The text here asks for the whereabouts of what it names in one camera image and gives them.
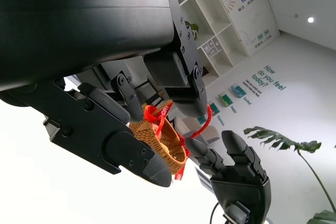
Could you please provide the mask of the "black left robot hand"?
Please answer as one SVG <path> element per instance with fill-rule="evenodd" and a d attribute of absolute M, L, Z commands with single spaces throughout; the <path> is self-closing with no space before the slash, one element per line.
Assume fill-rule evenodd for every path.
<path fill-rule="evenodd" d="M 136 56 L 185 115 L 206 113 L 178 0 L 1 0 L 1 100 L 42 113 L 52 143 L 101 169 L 169 187 L 168 165 L 134 137 L 126 109 L 88 83 L 65 90 L 64 77 Z"/>

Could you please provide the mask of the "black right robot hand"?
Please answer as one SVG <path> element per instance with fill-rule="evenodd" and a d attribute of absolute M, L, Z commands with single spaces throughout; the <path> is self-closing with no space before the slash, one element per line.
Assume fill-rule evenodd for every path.
<path fill-rule="evenodd" d="M 196 139 L 187 138 L 185 145 L 206 173 L 227 223 L 264 223 L 271 204 L 271 186 L 259 156 L 233 131 L 222 131 L 222 140 L 233 165 L 225 165 L 214 149 Z"/>

